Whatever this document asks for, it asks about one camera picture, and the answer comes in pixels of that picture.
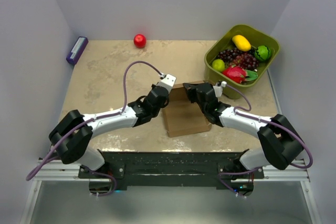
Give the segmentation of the brown cardboard box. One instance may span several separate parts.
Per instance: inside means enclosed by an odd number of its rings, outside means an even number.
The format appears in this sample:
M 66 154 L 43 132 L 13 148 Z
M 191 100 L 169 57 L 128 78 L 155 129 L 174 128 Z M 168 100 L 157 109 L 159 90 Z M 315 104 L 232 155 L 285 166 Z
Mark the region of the brown cardboard box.
M 169 137 L 178 137 L 210 131 L 212 125 L 196 103 L 191 103 L 181 83 L 175 84 L 169 95 L 169 104 L 162 109 L 163 121 Z

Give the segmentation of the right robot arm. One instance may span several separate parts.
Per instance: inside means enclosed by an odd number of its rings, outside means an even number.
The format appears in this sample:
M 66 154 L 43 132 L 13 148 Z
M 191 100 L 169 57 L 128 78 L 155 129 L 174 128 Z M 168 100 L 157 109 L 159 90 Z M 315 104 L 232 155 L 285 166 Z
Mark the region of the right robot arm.
M 199 106 L 211 124 L 244 132 L 260 141 L 259 149 L 243 151 L 223 169 L 224 174 L 246 178 L 267 165 L 284 170 L 304 150 L 304 142 L 285 116 L 257 116 L 250 109 L 221 102 L 225 82 L 184 83 L 183 87 L 189 101 Z

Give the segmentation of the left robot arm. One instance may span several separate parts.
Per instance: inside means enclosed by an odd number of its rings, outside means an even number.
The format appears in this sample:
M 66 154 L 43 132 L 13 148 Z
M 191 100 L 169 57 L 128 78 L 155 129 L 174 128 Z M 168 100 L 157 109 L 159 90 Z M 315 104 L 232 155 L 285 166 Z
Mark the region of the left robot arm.
M 56 153 L 63 164 L 79 163 L 90 169 L 97 178 L 108 174 L 109 165 L 102 153 L 89 146 L 92 138 L 127 127 L 136 127 L 150 122 L 169 103 L 171 86 L 162 83 L 152 85 L 148 95 L 126 105 L 125 109 L 97 114 L 81 114 L 72 110 L 49 134 Z

